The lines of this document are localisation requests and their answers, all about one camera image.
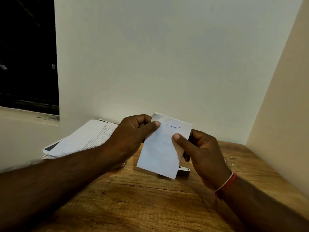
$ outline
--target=window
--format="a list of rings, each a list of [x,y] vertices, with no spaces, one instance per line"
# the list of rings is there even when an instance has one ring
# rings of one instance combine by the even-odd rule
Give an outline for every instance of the window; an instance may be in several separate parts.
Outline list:
[[[59,115],[54,0],[0,0],[0,106]]]

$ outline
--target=table surface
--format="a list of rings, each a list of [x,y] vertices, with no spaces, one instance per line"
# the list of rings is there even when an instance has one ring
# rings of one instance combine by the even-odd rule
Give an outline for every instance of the table surface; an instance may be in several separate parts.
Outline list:
[[[228,166],[265,193],[309,219],[309,200],[240,144],[219,142]],[[246,231],[203,185],[191,161],[189,177],[176,180],[136,167],[140,151],[120,170],[106,173],[34,231]]]

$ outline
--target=right hand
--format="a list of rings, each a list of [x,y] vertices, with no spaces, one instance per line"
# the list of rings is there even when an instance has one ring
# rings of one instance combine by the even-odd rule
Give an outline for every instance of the right hand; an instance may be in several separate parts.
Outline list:
[[[185,156],[191,157],[194,169],[202,178],[204,185],[211,190],[222,186],[232,174],[215,137],[192,129],[189,140],[180,134],[174,134],[173,139],[184,149]]]

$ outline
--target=wooden desk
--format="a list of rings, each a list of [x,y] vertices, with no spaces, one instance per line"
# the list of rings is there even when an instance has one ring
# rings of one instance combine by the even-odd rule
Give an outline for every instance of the wooden desk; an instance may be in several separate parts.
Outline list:
[[[234,172],[309,218],[309,200],[248,148],[219,144]],[[214,210],[214,194],[191,162],[181,163],[191,169],[187,179],[171,180],[134,167],[140,150],[124,168],[98,178],[34,231],[245,231],[225,203],[219,202],[219,214]]]

